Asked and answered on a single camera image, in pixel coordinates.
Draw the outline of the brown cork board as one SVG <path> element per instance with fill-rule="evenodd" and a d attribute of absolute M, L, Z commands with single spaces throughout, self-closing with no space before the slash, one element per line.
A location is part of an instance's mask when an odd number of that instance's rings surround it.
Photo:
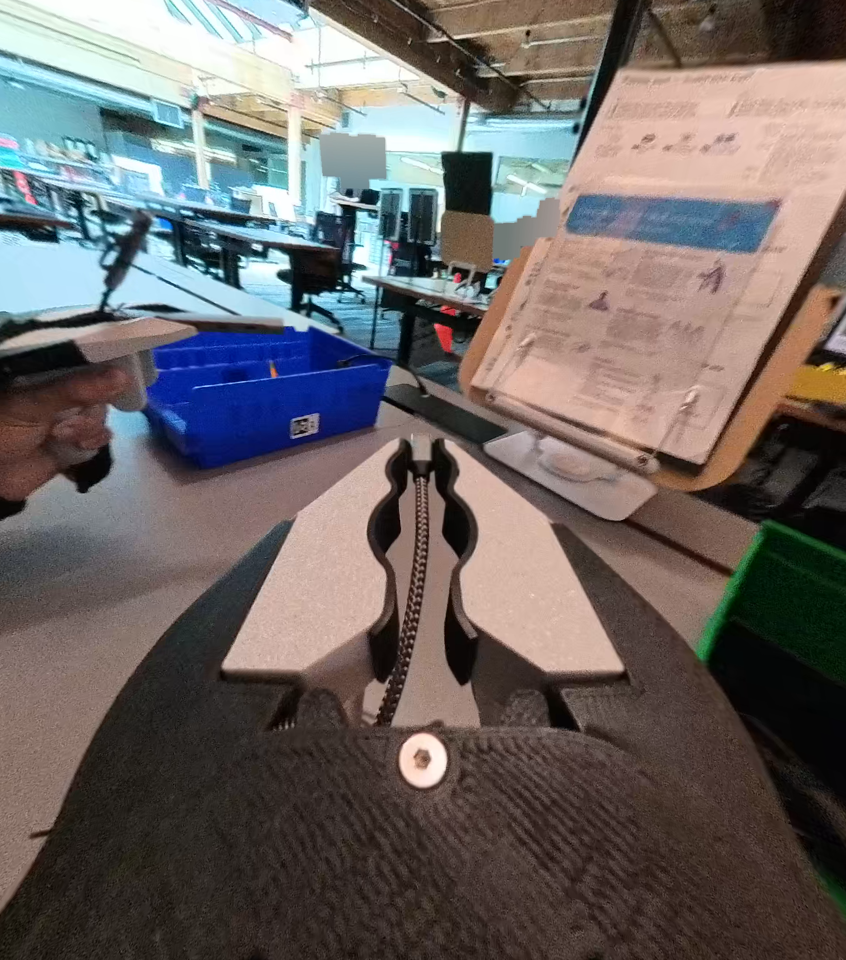
<path fill-rule="evenodd" d="M 493 269 L 494 220 L 488 214 L 445 210 L 440 223 L 440 259 L 478 273 Z"/>

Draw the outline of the green plastic bin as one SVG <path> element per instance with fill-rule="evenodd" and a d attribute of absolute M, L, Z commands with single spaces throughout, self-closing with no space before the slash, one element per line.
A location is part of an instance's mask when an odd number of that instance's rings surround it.
<path fill-rule="evenodd" d="M 846 918 L 846 553 L 765 522 L 696 652 Z"/>

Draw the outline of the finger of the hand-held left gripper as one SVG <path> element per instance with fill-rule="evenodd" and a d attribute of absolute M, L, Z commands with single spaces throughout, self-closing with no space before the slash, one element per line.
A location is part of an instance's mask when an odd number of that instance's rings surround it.
<path fill-rule="evenodd" d="M 93 325 L 125 321 L 140 316 L 182 315 L 186 312 L 184 308 L 166 303 L 131 302 L 106 308 L 71 306 L 21 311 L 14 314 L 14 319 L 20 323 L 33 322 L 43 325 Z"/>
<path fill-rule="evenodd" d="M 75 368 L 116 361 L 196 333 L 189 324 L 157 317 L 78 327 L 42 326 L 0 343 L 0 361 L 15 368 Z"/>

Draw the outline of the grey hub cable adapter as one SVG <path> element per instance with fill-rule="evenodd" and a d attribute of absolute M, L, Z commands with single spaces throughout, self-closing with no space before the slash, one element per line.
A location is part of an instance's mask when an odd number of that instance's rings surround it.
<path fill-rule="evenodd" d="M 105 313 L 113 294 L 125 281 L 151 229 L 153 217 L 150 212 L 138 209 L 133 213 L 128 231 L 120 234 L 105 248 L 100 258 L 104 270 L 103 287 L 98 310 Z"/>

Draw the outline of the black flat panel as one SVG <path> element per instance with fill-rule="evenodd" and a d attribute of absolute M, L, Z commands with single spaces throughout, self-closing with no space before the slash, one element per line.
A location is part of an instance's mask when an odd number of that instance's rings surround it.
<path fill-rule="evenodd" d="M 416 383 L 388 385 L 383 399 L 406 414 L 414 415 L 446 434 L 452 434 L 474 445 L 485 445 L 508 432 L 505 426 L 471 412 L 454 401 L 444 399 Z"/>

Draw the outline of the dark long table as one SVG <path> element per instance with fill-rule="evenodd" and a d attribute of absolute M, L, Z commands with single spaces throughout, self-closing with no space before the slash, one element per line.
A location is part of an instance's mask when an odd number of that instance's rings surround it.
<path fill-rule="evenodd" d="M 261 227 L 192 218 L 184 218 L 181 223 L 186 236 L 208 237 L 211 244 L 219 247 L 218 260 L 223 282 L 236 289 L 241 288 L 239 259 L 247 258 L 256 248 L 287 254 L 295 278 L 303 275 L 336 277 L 339 272 L 341 252 L 334 246 Z"/>

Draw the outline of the black office chair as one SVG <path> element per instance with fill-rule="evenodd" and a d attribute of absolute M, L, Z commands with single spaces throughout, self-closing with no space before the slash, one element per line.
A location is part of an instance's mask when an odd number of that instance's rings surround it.
<path fill-rule="evenodd" d="M 353 294 L 362 304 L 365 294 L 353 284 L 354 271 L 361 268 L 352 260 L 352 224 L 341 214 L 316 214 L 312 243 L 319 246 L 294 248 L 288 253 L 289 266 L 277 278 L 290 288 L 290 310 L 327 321 L 336 332 L 345 332 L 342 322 L 316 300 L 326 294 Z"/>

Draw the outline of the wooden document stand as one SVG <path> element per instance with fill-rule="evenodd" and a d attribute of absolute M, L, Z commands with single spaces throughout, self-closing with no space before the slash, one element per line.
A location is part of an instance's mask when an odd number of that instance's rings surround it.
<path fill-rule="evenodd" d="M 821 329 L 845 232 L 846 59 L 625 68 L 461 381 L 509 432 L 717 486 Z"/>

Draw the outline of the blue plastic bin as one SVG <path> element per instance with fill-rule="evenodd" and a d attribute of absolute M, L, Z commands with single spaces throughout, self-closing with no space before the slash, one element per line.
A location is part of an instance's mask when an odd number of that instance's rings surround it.
<path fill-rule="evenodd" d="M 152 358 L 144 414 L 160 440 L 204 470 L 373 427 L 393 366 L 336 334 L 291 327 L 201 332 Z"/>

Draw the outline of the person's left hand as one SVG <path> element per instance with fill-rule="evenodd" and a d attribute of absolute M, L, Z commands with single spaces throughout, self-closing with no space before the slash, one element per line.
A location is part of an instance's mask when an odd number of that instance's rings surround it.
<path fill-rule="evenodd" d="M 113 366 L 92 366 L 0 390 L 0 498 L 24 500 L 93 460 L 112 438 L 108 408 L 129 387 Z"/>

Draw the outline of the yellow plastic bin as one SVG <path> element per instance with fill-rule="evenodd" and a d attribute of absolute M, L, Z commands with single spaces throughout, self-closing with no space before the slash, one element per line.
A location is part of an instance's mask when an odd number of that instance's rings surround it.
<path fill-rule="evenodd" d="M 802 365 L 793 376 L 786 397 L 800 402 L 846 405 L 846 366 Z"/>

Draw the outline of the white stand base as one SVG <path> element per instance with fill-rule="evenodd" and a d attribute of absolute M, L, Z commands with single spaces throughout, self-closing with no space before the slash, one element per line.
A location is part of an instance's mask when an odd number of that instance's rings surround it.
<path fill-rule="evenodd" d="M 608 522 L 623 522 L 657 496 L 643 474 L 530 430 L 489 440 L 483 453 L 558 497 Z"/>

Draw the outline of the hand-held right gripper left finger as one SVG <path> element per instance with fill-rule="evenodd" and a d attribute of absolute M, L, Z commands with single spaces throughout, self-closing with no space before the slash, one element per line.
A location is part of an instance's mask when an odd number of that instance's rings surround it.
<path fill-rule="evenodd" d="M 401 532 L 410 446 L 394 439 L 291 522 L 221 666 L 234 682 L 329 690 L 361 716 L 392 671 L 400 617 L 387 557 Z"/>

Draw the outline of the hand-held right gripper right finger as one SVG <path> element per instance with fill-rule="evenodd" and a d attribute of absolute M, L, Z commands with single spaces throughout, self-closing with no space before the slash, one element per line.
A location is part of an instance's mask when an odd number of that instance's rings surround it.
<path fill-rule="evenodd" d="M 444 637 L 478 722 L 501 726 L 512 699 L 611 687 L 626 668 L 549 519 L 457 443 L 432 447 L 453 551 Z"/>

